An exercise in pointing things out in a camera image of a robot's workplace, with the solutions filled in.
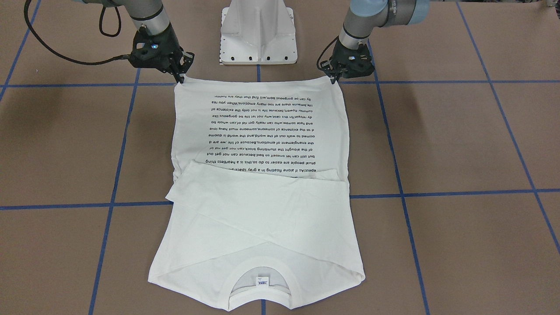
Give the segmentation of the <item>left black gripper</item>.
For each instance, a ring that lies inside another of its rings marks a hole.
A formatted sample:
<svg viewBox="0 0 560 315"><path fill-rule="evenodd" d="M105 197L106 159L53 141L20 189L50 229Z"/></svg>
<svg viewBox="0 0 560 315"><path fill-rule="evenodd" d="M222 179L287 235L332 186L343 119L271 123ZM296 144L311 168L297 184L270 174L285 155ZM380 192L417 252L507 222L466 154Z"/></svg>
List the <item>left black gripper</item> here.
<svg viewBox="0 0 560 315"><path fill-rule="evenodd" d="M340 78L366 77L374 73L375 67L372 63L372 56L368 46L362 43L358 44L357 49L349 49L338 38L335 38L324 48L319 58L322 58L324 52L332 44L335 46L330 59L319 63L319 69L330 78L331 84L334 84Z"/></svg>

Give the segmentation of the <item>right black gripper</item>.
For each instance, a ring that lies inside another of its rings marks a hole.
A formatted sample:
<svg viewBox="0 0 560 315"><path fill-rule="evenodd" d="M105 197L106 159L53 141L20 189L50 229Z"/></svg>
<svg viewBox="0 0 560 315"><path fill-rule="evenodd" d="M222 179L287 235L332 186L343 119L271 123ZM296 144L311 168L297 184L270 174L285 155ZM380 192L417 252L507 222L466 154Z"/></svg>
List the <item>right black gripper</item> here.
<svg viewBox="0 0 560 315"><path fill-rule="evenodd" d="M174 74L176 82L182 84L182 74L188 72L194 57L192 52L185 52L180 47L171 24L157 35L149 35L146 26L140 26L133 39L129 62L135 68L153 68Z"/></svg>

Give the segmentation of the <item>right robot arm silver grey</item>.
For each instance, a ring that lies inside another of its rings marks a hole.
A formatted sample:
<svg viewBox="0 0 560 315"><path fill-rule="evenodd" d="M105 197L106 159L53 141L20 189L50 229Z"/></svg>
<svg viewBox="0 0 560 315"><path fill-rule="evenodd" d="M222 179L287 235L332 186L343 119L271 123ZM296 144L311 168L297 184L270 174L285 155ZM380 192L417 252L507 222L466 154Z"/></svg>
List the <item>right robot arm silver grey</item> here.
<svg viewBox="0 0 560 315"><path fill-rule="evenodd" d="M172 74L183 83L194 54L180 46L168 14L160 0L96 0L104 7L124 6L137 32L128 61L135 68L153 68Z"/></svg>

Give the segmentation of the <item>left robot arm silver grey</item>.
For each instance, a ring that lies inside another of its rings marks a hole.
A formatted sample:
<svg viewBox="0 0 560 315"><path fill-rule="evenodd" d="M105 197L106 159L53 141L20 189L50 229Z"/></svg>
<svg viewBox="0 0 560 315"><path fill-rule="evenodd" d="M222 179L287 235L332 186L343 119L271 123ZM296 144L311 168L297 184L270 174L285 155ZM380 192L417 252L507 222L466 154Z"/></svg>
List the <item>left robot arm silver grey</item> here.
<svg viewBox="0 0 560 315"><path fill-rule="evenodd" d="M332 40L332 56L317 59L331 83L340 78L370 76L375 70L367 39L374 28L418 24L430 8L428 0L353 0L340 34Z"/></svg>

